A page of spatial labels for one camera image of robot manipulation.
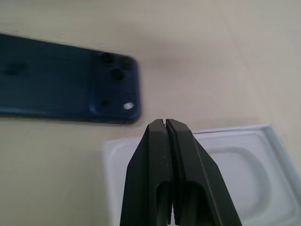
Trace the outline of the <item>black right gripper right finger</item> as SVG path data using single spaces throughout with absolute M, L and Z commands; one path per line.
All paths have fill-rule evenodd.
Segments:
M 174 173 L 176 225 L 236 226 L 238 213 L 215 161 L 186 124 L 168 119 L 166 129 Z

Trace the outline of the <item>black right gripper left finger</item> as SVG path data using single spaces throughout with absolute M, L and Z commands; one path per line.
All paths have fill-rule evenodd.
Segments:
M 170 147 L 162 119 L 150 123 L 127 166 L 120 225 L 167 226 L 172 213 Z

